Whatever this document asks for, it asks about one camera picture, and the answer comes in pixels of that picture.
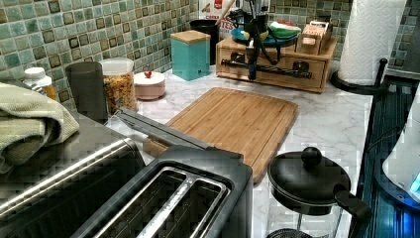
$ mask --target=kitchen counter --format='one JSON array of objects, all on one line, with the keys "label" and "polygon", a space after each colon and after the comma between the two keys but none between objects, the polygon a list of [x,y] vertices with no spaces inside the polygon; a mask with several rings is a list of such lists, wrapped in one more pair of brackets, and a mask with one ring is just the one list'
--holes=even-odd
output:
[{"label": "kitchen counter", "polygon": [[[153,101],[139,101],[138,113],[164,124],[213,87],[244,90],[294,102],[299,106],[298,114],[278,153],[302,151],[308,146],[317,147],[325,157],[346,170],[352,181],[352,193],[356,193],[368,129],[371,96],[348,93],[330,83],[327,83],[325,91],[319,94],[237,81],[217,77],[215,66],[211,66],[211,70],[210,75],[192,81],[185,81],[173,75],[171,70],[165,72],[165,96]],[[131,137],[139,148],[142,148],[141,142],[145,135],[130,130],[115,117],[111,118],[107,126]],[[143,153],[143,156],[146,164],[153,159],[146,153]],[[270,212],[275,211],[278,214],[275,221],[281,223],[281,218],[285,217],[281,215],[285,212],[284,207],[269,207],[270,204],[275,204],[269,196],[268,178],[265,174],[262,182],[254,186],[254,238],[266,236],[266,225],[273,222],[268,220],[269,209]],[[350,220],[350,215],[344,212],[337,237],[347,237]]]}]

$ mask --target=mosaic tile backsplash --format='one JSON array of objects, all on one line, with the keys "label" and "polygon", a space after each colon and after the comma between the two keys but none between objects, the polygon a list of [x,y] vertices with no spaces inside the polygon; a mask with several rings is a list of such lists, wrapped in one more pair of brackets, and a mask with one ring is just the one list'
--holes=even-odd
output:
[{"label": "mosaic tile backsplash", "polygon": [[[402,67],[419,15],[410,0],[390,67]],[[271,0],[269,17],[297,23],[330,17],[340,58],[352,9],[349,0]],[[189,29],[198,0],[0,0],[0,80],[23,79],[29,65],[53,78],[60,101],[74,109],[67,65],[126,57],[136,72],[171,68],[170,34]]]}]

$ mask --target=bamboo cutting board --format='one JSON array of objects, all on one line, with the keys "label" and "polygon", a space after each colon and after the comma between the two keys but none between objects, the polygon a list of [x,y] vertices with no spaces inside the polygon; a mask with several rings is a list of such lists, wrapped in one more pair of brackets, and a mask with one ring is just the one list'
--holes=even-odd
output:
[{"label": "bamboo cutting board", "polygon": [[[166,126],[227,151],[244,155],[260,182],[297,114],[297,105],[274,97],[215,87],[173,117]],[[146,140],[144,148],[164,151]]]}]

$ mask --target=toaster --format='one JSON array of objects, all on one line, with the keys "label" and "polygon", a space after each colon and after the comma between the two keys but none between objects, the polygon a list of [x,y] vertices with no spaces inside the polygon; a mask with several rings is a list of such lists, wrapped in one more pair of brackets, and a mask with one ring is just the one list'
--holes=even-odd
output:
[{"label": "toaster", "polygon": [[72,237],[251,237],[252,169],[231,155],[169,147]]},{"label": "toaster", "polygon": [[131,139],[72,116],[76,134],[0,175],[0,237],[69,237],[145,166]]}]

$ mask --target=dish towel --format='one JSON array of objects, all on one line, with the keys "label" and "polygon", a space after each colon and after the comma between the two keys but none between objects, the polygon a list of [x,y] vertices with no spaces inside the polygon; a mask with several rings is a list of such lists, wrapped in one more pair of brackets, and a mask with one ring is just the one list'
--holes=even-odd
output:
[{"label": "dish towel", "polygon": [[0,83],[0,174],[24,164],[41,147],[59,144],[79,125],[58,102]]}]

